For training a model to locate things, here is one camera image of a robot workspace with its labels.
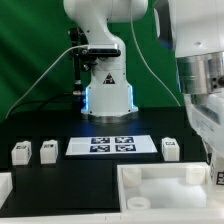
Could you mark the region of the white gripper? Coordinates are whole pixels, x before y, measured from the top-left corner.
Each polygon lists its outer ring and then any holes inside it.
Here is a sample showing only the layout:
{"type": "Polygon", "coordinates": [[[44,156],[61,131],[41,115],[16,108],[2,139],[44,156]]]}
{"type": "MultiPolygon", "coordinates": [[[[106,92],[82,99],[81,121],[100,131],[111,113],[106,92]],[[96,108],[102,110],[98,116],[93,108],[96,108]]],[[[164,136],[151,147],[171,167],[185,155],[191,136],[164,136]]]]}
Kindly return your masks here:
{"type": "Polygon", "coordinates": [[[193,105],[184,95],[191,127],[213,150],[224,154],[224,92],[210,94],[205,105],[193,105]]]}

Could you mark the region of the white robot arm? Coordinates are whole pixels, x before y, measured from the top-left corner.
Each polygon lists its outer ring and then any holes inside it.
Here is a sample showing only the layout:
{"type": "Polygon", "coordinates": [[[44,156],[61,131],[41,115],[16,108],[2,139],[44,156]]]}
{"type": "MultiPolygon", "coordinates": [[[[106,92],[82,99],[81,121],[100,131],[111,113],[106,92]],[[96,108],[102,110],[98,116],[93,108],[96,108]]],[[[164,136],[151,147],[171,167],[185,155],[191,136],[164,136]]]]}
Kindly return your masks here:
{"type": "MultiPolygon", "coordinates": [[[[126,47],[108,25],[142,18],[148,0],[63,0],[82,29],[91,69],[82,113],[122,118],[137,110],[126,80],[126,47]]],[[[175,51],[180,91],[191,127],[206,147],[224,157],[224,0],[157,0],[157,37],[175,51]]]]}

